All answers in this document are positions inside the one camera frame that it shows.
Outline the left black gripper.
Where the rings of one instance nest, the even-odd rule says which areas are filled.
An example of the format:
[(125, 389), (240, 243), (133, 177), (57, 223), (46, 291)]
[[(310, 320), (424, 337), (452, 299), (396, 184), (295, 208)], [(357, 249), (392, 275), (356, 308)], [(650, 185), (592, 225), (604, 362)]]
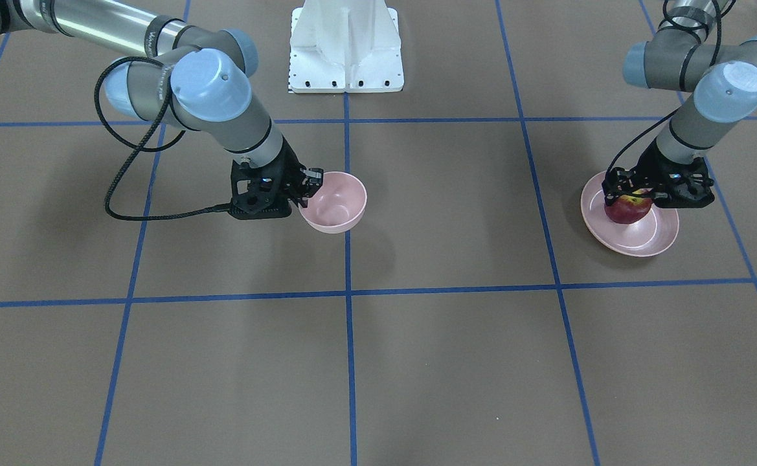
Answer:
[(633, 169), (610, 168), (604, 174), (604, 206), (621, 198), (637, 198), (640, 208), (704, 208), (716, 200), (706, 159), (694, 157), (678, 163), (665, 157), (657, 146), (650, 146)]

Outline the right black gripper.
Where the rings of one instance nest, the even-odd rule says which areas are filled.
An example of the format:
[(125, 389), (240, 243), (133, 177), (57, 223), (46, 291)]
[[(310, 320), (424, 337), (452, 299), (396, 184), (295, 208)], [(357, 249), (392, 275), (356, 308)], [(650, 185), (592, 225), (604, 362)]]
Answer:
[(262, 168), (232, 164), (233, 214), (290, 214), (292, 205), (308, 207), (308, 200), (324, 186), (324, 170), (306, 168), (289, 144)]

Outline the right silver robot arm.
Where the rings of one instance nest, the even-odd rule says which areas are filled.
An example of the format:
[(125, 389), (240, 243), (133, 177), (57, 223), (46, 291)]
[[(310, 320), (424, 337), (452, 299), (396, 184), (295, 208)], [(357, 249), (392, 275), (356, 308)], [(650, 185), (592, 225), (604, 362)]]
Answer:
[(256, 45), (242, 30), (212, 32), (183, 19), (117, 1), (0, 1), (0, 35), (18, 30), (61, 34), (118, 51), (94, 88), (100, 123), (131, 148), (105, 197), (111, 199), (128, 168), (160, 124), (212, 136), (233, 159), (231, 200), (186, 218), (226, 212), (238, 220), (289, 216), (305, 207), (324, 184), (324, 171), (307, 168), (262, 103), (250, 77), (258, 67)]

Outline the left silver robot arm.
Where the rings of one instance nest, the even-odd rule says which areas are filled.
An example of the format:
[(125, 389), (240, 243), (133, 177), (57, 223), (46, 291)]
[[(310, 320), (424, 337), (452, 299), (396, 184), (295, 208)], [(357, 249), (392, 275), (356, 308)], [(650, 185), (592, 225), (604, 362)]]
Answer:
[(706, 154), (757, 109), (757, 36), (722, 45), (718, 1), (666, 1), (650, 41), (634, 44), (623, 64), (625, 82), (687, 93), (666, 116), (635, 167), (610, 163), (602, 189), (611, 206), (621, 197), (659, 208), (701, 208), (715, 199)]

